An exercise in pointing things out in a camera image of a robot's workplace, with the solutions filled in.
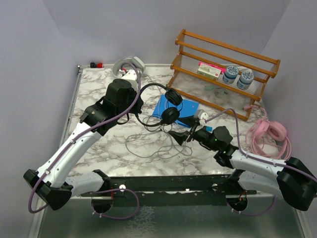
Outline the black headphones with cable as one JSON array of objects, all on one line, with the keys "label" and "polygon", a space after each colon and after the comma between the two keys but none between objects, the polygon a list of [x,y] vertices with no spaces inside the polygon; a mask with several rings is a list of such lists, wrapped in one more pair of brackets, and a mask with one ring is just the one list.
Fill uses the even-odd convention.
[{"label": "black headphones with cable", "polygon": [[167,101],[167,108],[162,112],[161,115],[159,115],[160,122],[158,122],[158,123],[146,124],[146,123],[142,122],[139,118],[139,114],[141,112],[135,114],[137,121],[145,127],[157,127],[157,126],[161,126],[161,125],[173,124],[174,122],[176,122],[178,120],[178,118],[180,116],[180,112],[182,111],[182,108],[183,108],[182,97],[180,96],[180,94],[176,90],[174,90],[168,86],[164,86],[162,84],[159,84],[159,83],[146,84],[145,86],[143,86],[141,88],[140,95],[142,95],[142,93],[150,86],[157,86],[157,87],[163,88],[165,90],[164,96],[165,96],[166,101]]}]

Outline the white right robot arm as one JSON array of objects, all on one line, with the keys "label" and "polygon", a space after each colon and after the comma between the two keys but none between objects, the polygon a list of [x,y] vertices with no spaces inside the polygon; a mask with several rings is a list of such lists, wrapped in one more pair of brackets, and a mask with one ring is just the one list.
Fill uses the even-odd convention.
[{"label": "white right robot arm", "polygon": [[197,141],[203,148],[215,151],[214,159],[223,167],[234,169],[237,176],[227,182],[228,190],[238,194],[243,190],[256,190],[282,197],[293,208],[307,211],[317,194],[317,179],[298,158],[286,161],[270,159],[248,153],[231,144],[232,136],[225,126],[212,132],[169,131],[175,141]]}]

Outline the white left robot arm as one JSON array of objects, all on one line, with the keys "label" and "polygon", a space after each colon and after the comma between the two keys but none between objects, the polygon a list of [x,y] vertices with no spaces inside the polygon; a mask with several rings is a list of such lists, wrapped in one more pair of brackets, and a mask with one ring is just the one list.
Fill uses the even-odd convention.
[{"label": "white left robot arm", "polygon": [[100,170],[75,177],[69,177],[69,173],[122,116],[136,109],[140,91],[139,79],[136,85],[126,79],[110,83],[106,94],[84,110],[72,134],[54,155],[38,169],[25,172],[23,177],[32,189],[31,194],[38,195],[52,210],[60,209],[70,198],[87,192],[107,194],[107,175]]}]

